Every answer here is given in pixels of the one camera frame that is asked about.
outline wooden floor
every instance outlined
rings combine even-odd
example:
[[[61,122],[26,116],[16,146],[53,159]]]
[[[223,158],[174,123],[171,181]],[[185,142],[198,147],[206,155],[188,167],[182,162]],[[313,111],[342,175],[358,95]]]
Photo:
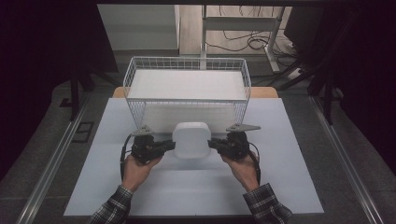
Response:
[[[275,17],[280,10],[280,7],[240,7],[227,6],[208,6],[207,16],[229,16],[229,17]],[[276,43],[280,46],[282,51],[290,52],[287,48],[289,40],[283,36],[287,20],[289,18],[291,7],[286,7],[283,15],[283,20],[280,25],[278,38]],[[180,54],[200,54],[200,47],[202,41],[202,7],[201,6],[180,6]],[[209,31],[206,35],[206,42],[210,45],[221,46],[226,49],[242,49],[247,45],[248,38],[251,32],[242,31],[225,31],[228,38],[235,38],[238,36],[248,35],[236,40],[228,40],[222,31]],[[269,32],[260,33],[262,36],[269,36]],[[259,43],[255,43],[254,47],[259,47]],[[224,49],[207,47],[208,54],[265,54],[263,49],[255,50],[247,47],[240,51],[228,51]]]

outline white desk frame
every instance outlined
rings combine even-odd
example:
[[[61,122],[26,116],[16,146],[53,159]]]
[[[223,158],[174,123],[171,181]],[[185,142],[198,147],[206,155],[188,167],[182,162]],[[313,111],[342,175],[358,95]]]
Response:
[[[207,31],[267,31],[271,32],[271,35],[267,46],[264,48],[265,54],[273,72],[279,73],[279,66],[274,56],[274,44],[284,12],[285,7],[282,7],[276,17],[273,18],[207,17],[206,6],[203,6],[201,58],[206,58]]]

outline person's left hand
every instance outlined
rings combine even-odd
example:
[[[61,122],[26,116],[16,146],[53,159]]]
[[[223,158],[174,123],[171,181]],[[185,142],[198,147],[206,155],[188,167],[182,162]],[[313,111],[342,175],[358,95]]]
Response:
[[[161,159],[162,157],[149,161],[146,164],[141,164],[133,156],[129,155],[125,159],[122,185],[131,192],[135,192],[137,188],[145,182],[149,176],[151,168],[160,162]]]

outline gray floor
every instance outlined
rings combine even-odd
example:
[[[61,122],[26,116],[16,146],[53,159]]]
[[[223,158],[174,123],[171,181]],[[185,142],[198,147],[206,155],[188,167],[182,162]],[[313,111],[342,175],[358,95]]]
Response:
[[[120,73],[110,74],[122,80],[128,61],[128,54],[116,55]],[[252,82],[258,86],[268,83],[271,75],[264,57],[237,55],[247,59]],[[96,84],[87,111],[81,122],[92,122],[92,134],[86,143],[71,143],[61,166],[54,177],[49,191],[36,214],[34,223],[84,223],[86,217],[63,217],[64,209],[78,180],[79,172],[90,149],[94,133],[99,125],[106,102],[115,87],[92,76]],[[309,80],[280,91],[290,123],[303,153],[309,173],[325,213],[321,215],[294,215],[290,223],[369,223],[361,203],[351,187],[339,159],[334,153],[329,137],[323,131],[318,116],[308,100],[306,86]],[[15,223],[35,183],[41,176],[50,155],[60,142],[69,124],[70,108],[59,107],[63,98],[70,97],[69,83],[53,91],[52,104],[34,136],[0,182],[0,223]],[[347,118],[339,106],[332,103],[334,128],[358,173],[379,208],[385,223],[396,223],[396,177],[382,161],[375,149]],[[76,133],[75,140],[84,139],[85,133]]]

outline white wire basket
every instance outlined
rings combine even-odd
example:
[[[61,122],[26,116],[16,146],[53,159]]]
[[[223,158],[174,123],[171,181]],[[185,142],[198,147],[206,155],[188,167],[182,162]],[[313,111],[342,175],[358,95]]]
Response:
[[[212,133],[242,123],[250,97],[244,59],[133,57],[123,82],[136,128],[171,133],[204,122]]]

